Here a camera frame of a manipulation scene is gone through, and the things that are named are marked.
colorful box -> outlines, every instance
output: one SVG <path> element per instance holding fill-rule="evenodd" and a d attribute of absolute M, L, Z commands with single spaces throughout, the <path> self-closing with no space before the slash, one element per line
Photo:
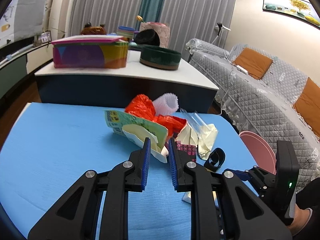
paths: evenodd
<path fill-rule="evenodd" d="M 122 36 L 78 35 L 53 41 L 55 68 L 122 68 L 128 42 Z"/>

white table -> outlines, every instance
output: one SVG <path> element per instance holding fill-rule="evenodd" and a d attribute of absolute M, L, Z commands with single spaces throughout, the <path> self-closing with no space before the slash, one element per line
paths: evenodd
<path fill-rule="evenodd" d="M 185 60 L 168 71 L 139 62 L 140 52 L 130 50 L 127 66 L 120 69 L 64 68 L 50 63 L 35 73 L 42 102 L 126 107 L 137 94 L 154 100 L 171 92 L 187 111 L 206 113 L 219 89 Z"/>

gray curtain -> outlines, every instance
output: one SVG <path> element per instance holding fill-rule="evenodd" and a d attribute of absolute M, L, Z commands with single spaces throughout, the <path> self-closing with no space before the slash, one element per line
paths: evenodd
<path fill-rule="evenodd" d="M 87 22 L 92 26 L 105 24 L 107 33 L 116 32 L 119 25 L 135 27 L 141 0 L 74 0 L 70 35 L 79 35 Z"/>
<path fill-rule="evenodd" d="M 184 59 L 188 53 L 184 50 L 187 41 L 198 38 L 213 42 L 218 31 L 217 22 L 230 26 L 236 0 L 164 0 L 160 22 L 170 26 L 169 48 L 182 53 Z M 215 45 L 223 48 L 227 31 L 220 35 Z"/>

metal screw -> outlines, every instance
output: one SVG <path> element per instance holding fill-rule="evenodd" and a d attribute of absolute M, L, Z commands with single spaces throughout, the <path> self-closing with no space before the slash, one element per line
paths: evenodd
<path fill-rule="evenodd" d="M 231 171 L 226 171 L 225 173 L 223 173 L 223 175 L 228 179 L 231 179 L 233 177 L 233 173 Z"/>
<path fill-rule="evenodd" d="M 131 168 L 132 167 L 132 162 L 126 161 L 122 164 L 125 168 Z"/>
<path fill-rule="evenodd" d="M 188 162 L 187 163 L 187 167 L 189 168 L 195 168 L 197 166 L 197 164 L 195 162 Z"/>
<path fill-rule="evenodd" d="M 86 176 L 87 178 L 92 178 L 95 174 L 96 174 L 96 173 L 95 173 L 94 171 L 87 171 L 87 172 L 85 173 L 85 176 Z"/>

white paper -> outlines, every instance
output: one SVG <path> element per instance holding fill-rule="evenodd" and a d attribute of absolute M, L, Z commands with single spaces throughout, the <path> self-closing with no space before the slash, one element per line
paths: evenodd
<path fill-rule="evenodd" d="M 166 152 L 157 145 L 158 138 L 147 129 L 136 124 L 126 124 L 122 126 L 122 131 L 130 141 L 141 148 L 143 148 L 145 138 L 149 137 L 151 140 L 151 154 L 162 163 L 167 163 Z"/>
<path fill-rule="evenodd" d="M 161 150 L 161 155 L 166 157 L 169 155 L 168 149 L 165 146 Z"/>

